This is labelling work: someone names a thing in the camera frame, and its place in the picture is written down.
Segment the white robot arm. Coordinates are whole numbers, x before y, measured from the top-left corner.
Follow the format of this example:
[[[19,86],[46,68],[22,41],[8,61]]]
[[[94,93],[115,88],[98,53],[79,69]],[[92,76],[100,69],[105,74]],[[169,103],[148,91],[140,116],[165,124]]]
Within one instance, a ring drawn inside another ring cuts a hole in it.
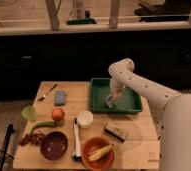
[[[191,171],[191,94],[183,94],[133,72],[134,62],[125,58],[111,64],[110,99],[121,94],[124,85],[162,111],[160,171]]]

